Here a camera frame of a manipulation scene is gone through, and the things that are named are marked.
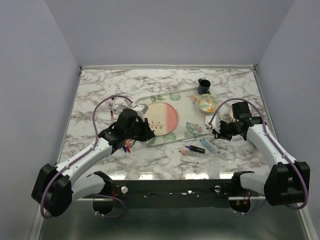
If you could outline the orange highlighter cap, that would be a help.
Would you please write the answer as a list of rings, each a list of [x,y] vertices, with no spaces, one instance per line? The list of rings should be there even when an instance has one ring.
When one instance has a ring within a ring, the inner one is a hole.
[[[125,141],[125,144],[126,144],[128,147],[130,147],[130,146],[131,146],[131,141],[130,141],[130,140],[126,140],[126,141]]]

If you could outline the white marker black eraser cap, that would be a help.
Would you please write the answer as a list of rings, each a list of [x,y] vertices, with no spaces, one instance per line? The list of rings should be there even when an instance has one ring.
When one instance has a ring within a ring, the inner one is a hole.
[[[224,146],[220,146],[220,145],[217,145],[219,148],[221,148],[221,149],[223,149],[223,150],[227,150],[227,148],[226,147],[224,147]]]

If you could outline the pink red pen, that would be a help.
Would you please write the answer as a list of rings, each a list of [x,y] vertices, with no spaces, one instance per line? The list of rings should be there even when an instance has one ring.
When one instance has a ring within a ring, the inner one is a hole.
[[[108,103],[108,106],[109,106],[109,110],[110,110],[110,117],[111,117],[111,120],[113,121],[113,120],[114,120],[114,113],[113,113],[112,103],[109,102],[109,103]]]

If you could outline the purple capped marker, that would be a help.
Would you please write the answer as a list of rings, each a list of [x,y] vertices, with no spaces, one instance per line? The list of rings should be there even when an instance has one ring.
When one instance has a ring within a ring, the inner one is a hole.
[[[205,149],[194,146],[194,145],[188,145],[186,146],[187,149],[189,149],[190,151],[196,152],[196,153],[200,153],[200,154],[204,154],[205,153]]]

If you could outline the white marker red cap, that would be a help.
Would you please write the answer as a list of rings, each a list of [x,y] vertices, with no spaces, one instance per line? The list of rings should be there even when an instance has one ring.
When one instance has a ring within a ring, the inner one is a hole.
[[[184,162],[184,163],[187,163],[187,164],[199,164],[198,161],[189,161],[189,160],[184,160],[184,159],[181,159],[180,161]]]

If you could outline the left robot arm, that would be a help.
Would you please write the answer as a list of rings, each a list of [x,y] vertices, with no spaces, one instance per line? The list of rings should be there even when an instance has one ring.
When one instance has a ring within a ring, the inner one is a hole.
[[[40,204],[40,210],[58,217],[72,201],[92,194],[107,197],[111,185],[103,177],[94,173],[83,180],[79,178],[96,163],[124,147],[127,140],[146,142],[154,138],[145,118],[147,111],[145,104],[125,108],[117,121],[98,132],[94,142],[81,152],[55,166],[44,165],[31,192],[31,197]]]

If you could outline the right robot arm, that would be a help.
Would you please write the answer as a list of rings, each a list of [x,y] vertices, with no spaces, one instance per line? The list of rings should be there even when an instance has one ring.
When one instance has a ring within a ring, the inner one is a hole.
[[[271,206],[285,205],[293,210],[303,209],[309,200],[310,167],[297,161],[270,134],[262,113],[252,116],[254,104],[243,98],[234,98],[232,112],[235,121],[218,120],[215,115],[206,124],[216,139],[230,141],[242,136],[251,141],[267,161],[268,176],[251,171],[236,172],[230,183],[230,191],[241,196],[247,190],[265,197]]]

